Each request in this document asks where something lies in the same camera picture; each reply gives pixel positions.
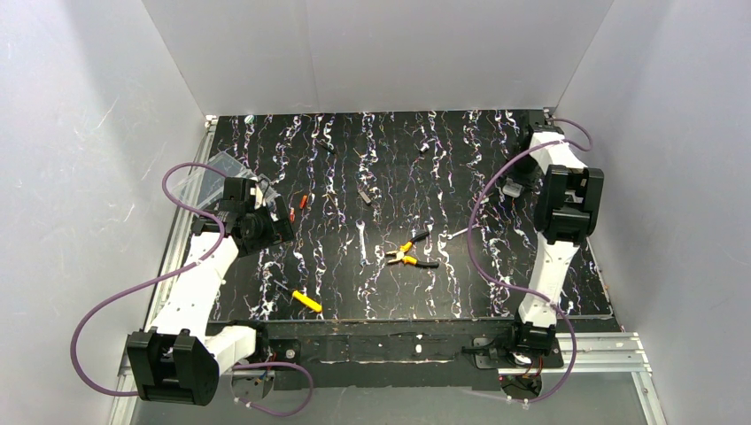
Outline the white remote control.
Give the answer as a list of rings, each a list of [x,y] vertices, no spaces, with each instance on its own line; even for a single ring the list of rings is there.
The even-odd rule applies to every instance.
[[[516,182],[506,181],[501,192],[507,197],[518,198],[523,193],[523,186]]]

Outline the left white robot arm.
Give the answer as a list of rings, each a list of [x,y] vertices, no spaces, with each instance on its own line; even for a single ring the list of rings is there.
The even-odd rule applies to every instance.
[[[206,333],[209,315],[236,259],[294,237],[283,196],[265,175],[229,177],[213,209],[196,217],[189,251],[166,303],[148,329],[126,342],[137,395],[153,402],[208,405],[221,375],[256,351],[253,325]]]

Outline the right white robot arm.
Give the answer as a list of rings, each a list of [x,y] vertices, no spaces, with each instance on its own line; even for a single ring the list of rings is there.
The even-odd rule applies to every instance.
[[[564,133],[545,118],[524,126],[523,148],[529,157],[514,170],[542,173],[533,226],[538,247],[529,289],[517,309],[510,351],[526,358],[545,357],[554,347],[563,285],[569,266],[596,228],[605,174],[587,166]]]

